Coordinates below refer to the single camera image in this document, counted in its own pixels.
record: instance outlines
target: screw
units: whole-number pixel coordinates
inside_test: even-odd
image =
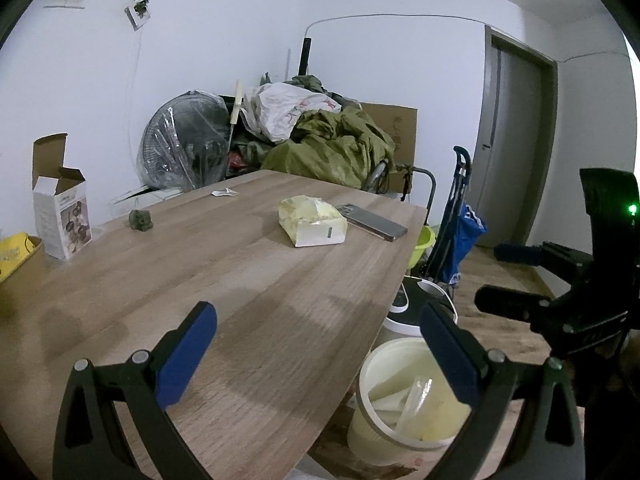
[[[74,369],[78,372],[81,372],[82,370],[85,370],[89,365],[89,361],[87,361],[86,359],[78,359],[78,361],[76,361],[76,364],[74,364]]]
[[[145,363],[147,359],[149,359],[149,352],[146,350],[138,350],[131,356],[131,360],[137,365]]]
[[[546,363],[553,368],[553,370],[562,370],[562,361],[557,357],[550,357],[546,360]]]
[[[504,352],[502,350],[498,350],[495,348],[492,348],[491,350],[489,350],[486,353],[486,356],[489,358],[489,361],[491,361],[492,363],[498,363],[498,364],[503,363],[504,360],[506,359],[506,355],[504,355]]]

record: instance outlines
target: door frame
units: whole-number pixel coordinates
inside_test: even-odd
[[[527,185],[525,199],[522,203],[522,211],[516,224],[512,240],[514,243],[525,244],[533,227],[533,222],[536,219],[538,208],[540,207],[556,136],[556,121],[558,116],[558,64],[555,60],[532,49],[530,46],[492,29],[489,25],[484,26],[484,90],[482,92],[482,108],[474,159],[478,151],[482,149],[483,134],[487,132],[490,133],[494,127],[495,73],[497,67],[492,63],[492,47],[497,47],[500,50],[526,59],[542,69],[542,116],[540,117],[540,130],[529,184]]]

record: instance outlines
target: yellow package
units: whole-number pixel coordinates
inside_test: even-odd
[[[347,219],[320,198],[287,198],[280,202],[278,214],[296,247],[341,244],[347,235]]]
[[[0,240],[0,282],[7,279],[29,253],[35,249],[27,233]]]

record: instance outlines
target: gray door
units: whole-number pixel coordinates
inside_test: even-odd
[[[521,243],[523,206],[540,135],[543,70],[492,46],[489,96],[493,117],[482,121],[467,202],[488,231],[479,245]]]

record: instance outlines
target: smartphone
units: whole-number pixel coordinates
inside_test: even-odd
[[[389,242],[393,242],[407,233],[406,227],[356,205],[341,205],[337,209],[350,223],[362,227]]]

